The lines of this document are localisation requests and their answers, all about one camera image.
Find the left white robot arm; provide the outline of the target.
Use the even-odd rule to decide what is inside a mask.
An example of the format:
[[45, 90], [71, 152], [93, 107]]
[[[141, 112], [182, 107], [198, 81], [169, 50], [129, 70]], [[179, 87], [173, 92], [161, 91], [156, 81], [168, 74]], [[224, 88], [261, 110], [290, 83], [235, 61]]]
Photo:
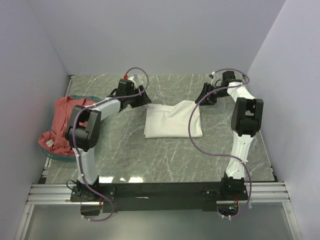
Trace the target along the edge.
[[78, 177], [75, 195], [88, 201], [101, 197], [99, 175], [95, 165], [95, 146], [100, 137], [101, 121], [124, 110], [150, 104], [143, 85], [137, 86], [125, 75], [105, 99], [89, 105], [73, 107], [64, 138], [69, 142], [77, 163]]

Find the black base beam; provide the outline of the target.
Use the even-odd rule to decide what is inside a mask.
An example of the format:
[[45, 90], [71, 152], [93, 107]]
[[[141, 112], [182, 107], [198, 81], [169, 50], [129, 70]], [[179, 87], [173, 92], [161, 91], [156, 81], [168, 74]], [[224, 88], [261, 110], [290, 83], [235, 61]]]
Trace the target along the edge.
[[219, 201], [246, 201], [246, 186], [235, 189], [220, 182], [100, 183], [91, 192], [81, 183], [73, 186], [70, 201], [102, 204], [111, 211], [202, 210], [217, 211]]

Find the white Coca-Cola t-shirt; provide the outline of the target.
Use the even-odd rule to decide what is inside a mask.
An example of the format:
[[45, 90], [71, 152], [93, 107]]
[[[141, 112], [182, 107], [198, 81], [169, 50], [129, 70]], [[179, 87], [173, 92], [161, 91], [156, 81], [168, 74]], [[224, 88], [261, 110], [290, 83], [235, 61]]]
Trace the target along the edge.
[[148, 104], [144, 136], [147, 139], [201, 138], [200, 109], [190, 100], [183, 100], [173, 106]]

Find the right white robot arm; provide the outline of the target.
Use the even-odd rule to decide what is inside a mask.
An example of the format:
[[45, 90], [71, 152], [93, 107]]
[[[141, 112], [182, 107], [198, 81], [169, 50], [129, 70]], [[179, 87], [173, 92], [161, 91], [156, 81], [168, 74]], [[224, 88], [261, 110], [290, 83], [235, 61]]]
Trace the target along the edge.
[[246, 193], [245, 176], [250, 176], [246, 162], [251, 143], [260, 131], [264, 101], [254, 97], [246, 85], [249, 77], [240, 70], [223, 68], [213, 71], [209, 77], [211, 83], [205, 83], [200, 95], [195, 100], [192, 114], [199, 106], [212, 106], [218, 98], [231, 97], [235, 103], [231, 116], [230, 127], [233, 131], [231, 154], [214, 154], [217, 157], [229, 157], [229, 164], [221, 179], [219, 190], [208, 190], [226, 200]]

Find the aluminium frame rail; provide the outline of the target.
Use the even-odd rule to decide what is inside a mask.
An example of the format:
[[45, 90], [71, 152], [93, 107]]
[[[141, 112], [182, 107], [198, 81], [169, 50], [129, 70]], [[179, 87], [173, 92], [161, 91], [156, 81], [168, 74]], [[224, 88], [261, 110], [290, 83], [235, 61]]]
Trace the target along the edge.
[[[69, 205], [72, 191], [64, 184], [33, 184], [27, 205]], [[284, 182], [254, 182], [251, 203], [289, 203], [291, 201]]]

